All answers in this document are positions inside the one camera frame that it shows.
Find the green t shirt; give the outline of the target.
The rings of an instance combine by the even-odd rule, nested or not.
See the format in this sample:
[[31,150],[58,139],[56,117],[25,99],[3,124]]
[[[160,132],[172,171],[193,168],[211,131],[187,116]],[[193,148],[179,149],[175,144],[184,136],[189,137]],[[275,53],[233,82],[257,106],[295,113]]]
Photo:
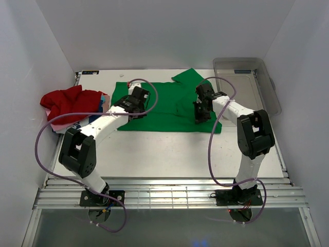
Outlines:
[[190,68],[171,79],[171,82],[153,82],[158,92],[155,108],[146,117],[133,119],[118,130],[211,133],[215,113],[211,113],[210,120],[199,124],[195,123],[194,117],[195,89],[204,79],[202,75]]

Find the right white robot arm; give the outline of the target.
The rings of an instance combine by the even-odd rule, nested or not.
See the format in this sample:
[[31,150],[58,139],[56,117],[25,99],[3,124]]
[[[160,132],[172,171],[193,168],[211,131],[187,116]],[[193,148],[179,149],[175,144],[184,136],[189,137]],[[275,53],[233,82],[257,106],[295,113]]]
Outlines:
[[195,122],[210,120],[214,113],[236,126],[237,145],[242,154],[240,167],[232,185],[216,190],[212,197],[218,206],[263,205],[257,178],[265,155],[275,145],[275,137],[267,112],[251,110],[235,102],[223,92],[215,92],[210,83],[196,87]]

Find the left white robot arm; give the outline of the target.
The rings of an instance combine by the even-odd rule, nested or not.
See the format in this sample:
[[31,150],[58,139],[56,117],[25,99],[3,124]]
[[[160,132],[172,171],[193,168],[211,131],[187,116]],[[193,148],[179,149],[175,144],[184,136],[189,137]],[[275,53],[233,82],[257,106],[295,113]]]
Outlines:
[[80,129],[68,129],[63,138],[59,163],[81,179],[90,190],[105,194],[107,183],[96,170],[97,146],[134,118],[143,118],[150,92],[137,84],[115,102],[105,115]]

